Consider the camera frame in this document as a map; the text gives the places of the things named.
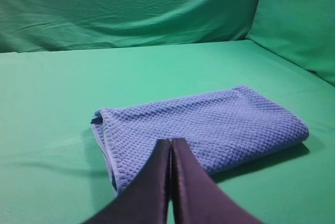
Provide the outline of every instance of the green fabric surface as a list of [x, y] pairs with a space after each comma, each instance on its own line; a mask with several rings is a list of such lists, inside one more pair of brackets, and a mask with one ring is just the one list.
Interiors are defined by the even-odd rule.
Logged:
[[244, 39], [258, 0], [0, 0], [0, 52]]
[[335, 0], [260, 0], [248, 38], [335, 85]]
[[310, 137], [215, 176], [220, 188], [265, 223], [335, 223], [335, 88], [249, 40], [1, 54], [0, 223], [79, 223], [113, 199], [95, 110], [240, 84]]

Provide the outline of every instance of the green backdrop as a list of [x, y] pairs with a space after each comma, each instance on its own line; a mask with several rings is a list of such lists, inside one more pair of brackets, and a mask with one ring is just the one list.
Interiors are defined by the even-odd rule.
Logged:
[[0, 52], [242, 39], [258, 0], [0, 0]]
[[335, 0], [260, 0], [248, 38], [335, 84]]

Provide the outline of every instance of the folded towel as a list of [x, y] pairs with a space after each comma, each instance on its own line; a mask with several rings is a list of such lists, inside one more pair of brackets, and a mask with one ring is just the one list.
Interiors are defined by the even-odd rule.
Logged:
[[120, 193], [158, 139], [184, 138], [208, 174], [302, 142], [306, 125], [246, 86], [128, 108], [103, 108], [91, 122]]

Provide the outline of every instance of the blue towel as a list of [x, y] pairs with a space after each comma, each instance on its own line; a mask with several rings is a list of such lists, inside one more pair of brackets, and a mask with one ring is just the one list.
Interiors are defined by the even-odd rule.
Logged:
[[92, 127], [116, 192], [139, 173], [158, 139], [185, 138], [208, 174], [309, 136], [295, 115], [246, 86], [97, 111]]

